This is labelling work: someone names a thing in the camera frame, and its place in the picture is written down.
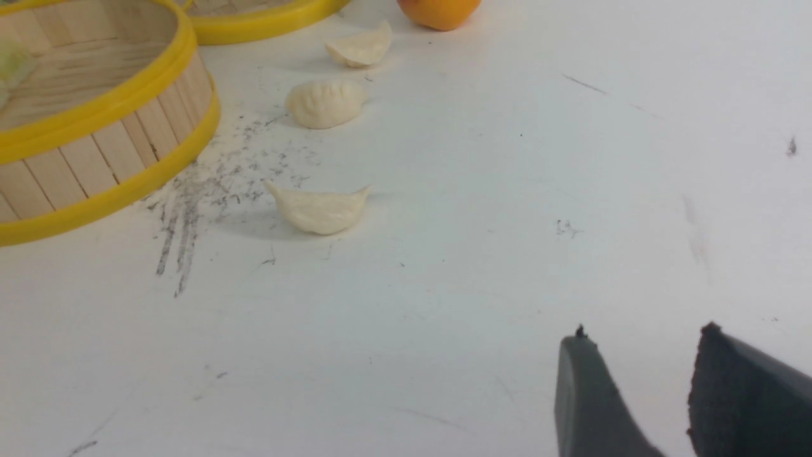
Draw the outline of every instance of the pleated dumpling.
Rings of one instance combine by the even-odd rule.
[[[262,184],[276,200],[279,213],[291,225],[305,232],[332,235],[355,225],[369,196],[370,186],[353,194],[285,190],[270,181]]]
[[[324,46],[336,63],[352,68],[378,63],[392,44],[392,27],[385,20],[375,30],[325,41]]]
[[[368,99],[355,81],[310,81],[291,89],[285,107],[307,128],[333,128],[355,119]]]

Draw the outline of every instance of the raw dumpling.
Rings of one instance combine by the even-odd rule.
[[[280,189],[270,181],[262,184],[274,196],[282,217],[299,230],[319,235],[332,235],[358,222],[372,189],[366,186],[354,194],[319,194]]]
[[[285,107],[307,128],[333,128],[355,119],[368,99],[355,81],[311,81],[291,89]]]
[[[324,46],[336,63],[352,68],[378,63],[392,44],[392,27],[385,20],[375,30],[325,41]]]

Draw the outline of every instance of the steamer basket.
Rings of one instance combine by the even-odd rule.
[[[314,24],[350,0],[176,0],[202,45],[264,40]]]
[[[0,246],[135,202],[214,135],[214,83],[171,0],[27,0],[0,7],[0,36],[38,60],[0,110]]]

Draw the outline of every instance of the orange fruit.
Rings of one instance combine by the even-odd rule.
[[[406,17],[444,32],[460,27],[482,0],[398,0]]]

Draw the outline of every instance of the yellow rim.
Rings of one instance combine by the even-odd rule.
[[[230,45],[290,33],[332,15],[350,0],[295,0],[269,10],[228,16],[193,16],[202,45]]]
[[[27,0],[0,8],[0,15],[63,0]],[[0,132],[0,165],[56,149],[114,123],[156,98],[178,79],[197,49],[192,21],[172,0],[150,0],[175,13],[178,31],[172,43],[134,77],[77,107],[37,122]]]
[[[214,89],[205,117],[191,135],[160,162],[113,189],[83,202],[33,219],[0,224],[0,246],[52,237],[90,224],[150,194],[189,165],[209,144],[220,122],[220,101]]]

